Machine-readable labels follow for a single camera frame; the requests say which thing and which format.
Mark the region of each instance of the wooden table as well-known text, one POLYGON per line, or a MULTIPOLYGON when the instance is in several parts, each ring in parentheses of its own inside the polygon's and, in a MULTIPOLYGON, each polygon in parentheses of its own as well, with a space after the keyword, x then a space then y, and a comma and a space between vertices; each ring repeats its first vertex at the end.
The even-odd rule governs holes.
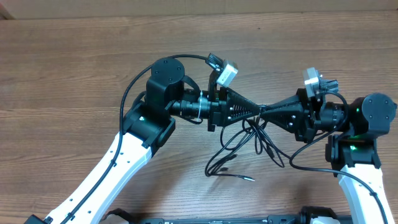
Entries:
MULTIPOLYGON (((121 96, 143 68, 168 55, 209 52, 238 63, 231 88, 256 103, 294 95, 308 67, 337 79, 349 103, 376 91, 398 102, 397 11, 1 21, 0 222, 23 223, 33 213, 43 218, 79 186, 113 141, 121 96)), ((210 68, 181 61, 206 89, 210 68)), ((127 105, 148 76, 134 85, 127 105)), ((302 146, 275 126, 267 132, 288 154, 302 146)), ((166 145, 110 209, 210 218, 297 213, 319 205, 349 214, 331 174, 281 169, 267 155, 257 156, 253 142, 228 167, 255 182, 205 177, 206 162, 220 148, 219 133, 178 119, 166 145)), ((398 119, 378 144, 397 220, 398 119)), ((325 141, 297 163, 330 167, 324 153, 325 141)))

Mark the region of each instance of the wood grain surface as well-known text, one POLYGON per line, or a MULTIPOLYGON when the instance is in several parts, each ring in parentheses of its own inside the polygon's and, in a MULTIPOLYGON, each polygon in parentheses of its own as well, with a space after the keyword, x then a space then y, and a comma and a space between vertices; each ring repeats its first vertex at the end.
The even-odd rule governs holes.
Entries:
MULTIPOLYGON (((308 67, 337 79, 349 103, 373 92, 398 102, 397 37, 397 11, 0 21, 0 223, 23 223, 33 213, 43 218, 79 186, 118 131, 125 87, 158 58, 213 52, 233 60, 239 73, 231 88, 256 103, 295 94, 308 67)), ((210 68, 200 60, 181 61, 206 89, 210 68)), ((127 105, 148 76, 134 85, 127 105)), ((396 220, 397 120, 378 142, 396 220)), ((275 126, 266 131, 288 154, 302 146, 275 126)), ((256 155, 253 142, 228 167, 255 182, 205 177, 206 162, 220 148, 219 133, 177 119, 169 141, 110 209, 212 218, 297 213, 318 205, 349 214, 331 174, 281 169, 267 155, 256 155)), ((325 141, 297 163, 330 167, 324 153, 325 141)))

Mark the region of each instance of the wooden tabletop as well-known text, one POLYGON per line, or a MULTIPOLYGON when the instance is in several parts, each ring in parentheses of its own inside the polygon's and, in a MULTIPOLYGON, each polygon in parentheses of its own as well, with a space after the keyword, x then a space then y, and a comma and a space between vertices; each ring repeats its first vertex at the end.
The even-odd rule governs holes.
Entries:
MULTIPOLYGON (((271 104, 303 87, 302 70, 315 67, 337 79, 351 103, 373 92, 398 102, 398 12, 320 12, 223 16, 114 17, 0 21, 0 222, 43 218, 94 168, 118 131, 119 103, 143 68, 173 54, 235 61, 231 88, 271 104)), ((210 68, 181 59, 186 73, 207 89, 210 68)), ((133 87, 127 105, 145 89, 133 87)), ((337 98, 328 98, 339 102, 337 98)), ((240 124, 227 128, 232 136, 240 124)), ((125 186, 110 209, 146 217, 260 217, 297 213, 304 205, 349 214, 331 174, 277 167, 247 143, 229 172, 256 179, 205 177, 220 149, 220 128, 206 131, 177 119, 166 145, 125 186)), ((302 142, 270 125, 284 152, 302 142)), ((398 119, 379 138, 384 186, 398 220, 398 119)), ((297 163, 327 167, 325 141, 297 163)))

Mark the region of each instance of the wall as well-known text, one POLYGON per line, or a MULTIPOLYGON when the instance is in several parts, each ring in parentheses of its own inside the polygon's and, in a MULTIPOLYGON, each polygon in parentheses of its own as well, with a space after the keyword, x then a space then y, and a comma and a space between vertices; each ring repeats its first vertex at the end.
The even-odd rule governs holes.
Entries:
POLYGON ((15 19, 395 10, 398 0, 0 0, 15 19))

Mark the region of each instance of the robotic arm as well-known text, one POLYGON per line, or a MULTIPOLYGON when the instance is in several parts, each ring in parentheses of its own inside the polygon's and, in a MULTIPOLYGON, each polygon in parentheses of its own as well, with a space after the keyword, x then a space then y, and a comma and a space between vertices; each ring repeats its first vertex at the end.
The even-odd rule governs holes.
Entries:
MULTIPOLYGON (((162 58, 145 70, 151 69, 152 75, 146 92, 139 95, 123 118, 123 143, 120 143, 120 133, 117 134, 102 160, 66 201, 44 221, 32 215, 26 224, 98 223, 120 190, 173 133, 175 120, 172 116, 195 124, 207 119, 208 131, 214 131, 215 126, 226 127, 258 116, 265 123, 274 123, 294 133, 297 141, 308 145, 318 141, 314 140, 318 131, 328 132, 325 157, 336 171, 335 176, 349 202, 353 223, 383 223, 385 218, 378 212, 379 208, 384 209, 388 223, 394 223, 384 194, 376 144, 376 138, 389 132, 395 118, 397 105, 388 96, 374 93, 347 105, 337 93, 336 80, 324 80, 318 71, 309 68, 303 72, 305 88, 299 88, 294 96, 276 104, 259 106, 228 88, 238 72, 235 63, 213 54, 207 58, 195 56, 213 68, 208 89, 202 91, 185 75, 182 63, 176 59, 188 56, 162 58), (184 89, 185 84, 191 89, 184 89), (327 94, 339 96, 343 104, 327 102, 327 94), (330 135, 333 131, 343 134, 330 135), (363 182, 338 172, 354 175, 363 182), (374 199, 375 194, 380 203, 374 199)), ((274 157, 269 148, 265 150, 274 157)), ((288 157, 291 165, 294 156, 288 157)), ((327 223, 321 221, 324 217, 320 213, 311 212, 304 217, 297 223, 327 223)))

